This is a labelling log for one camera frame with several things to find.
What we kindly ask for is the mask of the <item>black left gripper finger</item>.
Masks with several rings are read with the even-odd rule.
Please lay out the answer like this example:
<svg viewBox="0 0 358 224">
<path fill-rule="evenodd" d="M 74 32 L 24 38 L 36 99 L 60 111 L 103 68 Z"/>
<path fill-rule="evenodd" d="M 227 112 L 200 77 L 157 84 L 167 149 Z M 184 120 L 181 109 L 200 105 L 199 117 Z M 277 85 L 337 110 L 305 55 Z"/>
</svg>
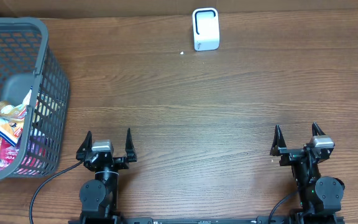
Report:
<svg viewBox="0 0 358 224">
<path fill-rule="evenodd" d="M 91 152 L 92 143 L 92 133 L 88 131 L 85 140 L 76 152 L 76 160 L 84 161 L 86 159 L 87 154 Z"/>
<path fill-rule="evenodd" d="M 128 162 L 137 162 L 137 154 L 132 141 L 132 134 L 130 128 L 127 129 L 125 152 Z"/>
</svg>

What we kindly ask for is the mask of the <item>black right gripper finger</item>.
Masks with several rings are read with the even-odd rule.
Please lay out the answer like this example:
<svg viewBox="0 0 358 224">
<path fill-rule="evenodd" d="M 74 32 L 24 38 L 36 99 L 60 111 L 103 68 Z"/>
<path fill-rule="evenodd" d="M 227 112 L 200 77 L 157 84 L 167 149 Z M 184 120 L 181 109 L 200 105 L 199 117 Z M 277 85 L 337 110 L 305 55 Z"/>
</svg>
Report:
<svg viewBox="0 0 358 224">
<path fill-rule="evenodd" d="M 271 156 L 280 156 L 282 151 L 287 150 L 287 145 L 285 144 L 285 139 L 283 137 L 280 126 L 277 124 L 275 126 L 275 133 L 273 138 L 272 147 L 270 149 Z"/>
<path fill-rule="evenodd" d="M 311 126 L 311 130 L 312 130 L 312 135 L 313 136 L 323 136 L 325 135 L 325 133 L 323 132 L 323 130 L 319 127 L 319 125 L 317 124 L 317 122 L 314 122 Z"/>
</svg>

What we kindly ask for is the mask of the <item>pink purple sanitary pad pack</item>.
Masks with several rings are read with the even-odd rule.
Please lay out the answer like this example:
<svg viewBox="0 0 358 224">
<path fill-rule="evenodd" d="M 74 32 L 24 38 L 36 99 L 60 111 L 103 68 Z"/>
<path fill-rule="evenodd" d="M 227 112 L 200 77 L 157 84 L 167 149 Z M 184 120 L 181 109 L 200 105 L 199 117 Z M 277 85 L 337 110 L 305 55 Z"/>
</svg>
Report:
<svg viewBox="0 0 358 224">
<path fill-rule="evenodd" d="M 7 168 L 14 162 L 19 153 L 20 146 L 21 138 L 19 138 L 15 146 L 10 145 L 5 139 L 1 140 L 0 171 Z M 45 155 L 45 150 L 43 148 L 41 148 L 40 146 L 36 146 L 34 143 L 31 142 L 27 146 L 27 151 L 42 157 Z M 41 166 L 40 160 L 32 156 L 25 156 L 21 164 L 25 166 Z"/>
</svg>

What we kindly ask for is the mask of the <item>yellow blue snack bag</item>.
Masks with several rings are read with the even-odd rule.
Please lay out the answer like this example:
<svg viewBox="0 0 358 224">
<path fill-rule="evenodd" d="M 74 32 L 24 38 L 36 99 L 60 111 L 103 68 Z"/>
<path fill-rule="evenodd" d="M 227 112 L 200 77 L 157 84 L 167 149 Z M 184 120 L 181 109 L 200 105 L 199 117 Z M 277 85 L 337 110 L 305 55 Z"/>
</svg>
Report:
<svg viewBox="0 0 358 224">
<path fill-rule="evenodd" d="M 31 94 L 32 89 L 26 94 L 22 103 L 14 106 L 14 109 L 10 113 L 0 113 L 0 137 L 5 139 L 12 146 L 17 144 L 23 132 Z"/>
</svg>

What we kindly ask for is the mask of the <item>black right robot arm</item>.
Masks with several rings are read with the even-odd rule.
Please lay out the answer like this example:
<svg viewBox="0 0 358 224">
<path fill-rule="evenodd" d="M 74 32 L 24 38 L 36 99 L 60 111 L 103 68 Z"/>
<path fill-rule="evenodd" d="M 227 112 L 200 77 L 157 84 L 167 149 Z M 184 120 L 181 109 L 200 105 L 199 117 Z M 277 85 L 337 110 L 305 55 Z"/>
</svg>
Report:
<svg viewBox="0 0 358 224">
<path fill-rule="evenodd" d="M 297 190 L 274 206 L 268 222 L 272 221 L 281 204 L 299 195 L 301 208 L 290 212 L 288 223 L 339 223 L 336 212 L 341 210 L 344 182 L 338 178 L 322 176 L 318 167 L 318 164 L 330 158 L 335 143 L 317 123 L 313 123 L 311 129 L 310 142 L 300 149 L 288 149 L 280 126 L 275 126 L 270 155 L 280 157 L 281 166 L 291 167 Z"/>
</svg>

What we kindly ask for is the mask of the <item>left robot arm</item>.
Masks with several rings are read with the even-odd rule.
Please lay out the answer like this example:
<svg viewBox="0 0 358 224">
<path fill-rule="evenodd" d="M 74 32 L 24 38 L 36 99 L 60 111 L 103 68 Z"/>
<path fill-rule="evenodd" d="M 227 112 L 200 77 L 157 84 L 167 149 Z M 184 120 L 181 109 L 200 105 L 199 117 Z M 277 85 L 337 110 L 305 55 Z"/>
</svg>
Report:
<svg viewBox="0 0 358 224">
<path fill-rule="evenodd" d="M 76 152 L 76 159 L 94 178 L 85 182 L 79 192 L 81 201 L 80 223 L 126 223 L 117 209 L 119 171 L 127 170 L 131 162 L 137 162 L 131 130 L 126 134 L 126 154 L 115 156 L 110 140 L 92 141 L 88 132 Z"/>
</svg>

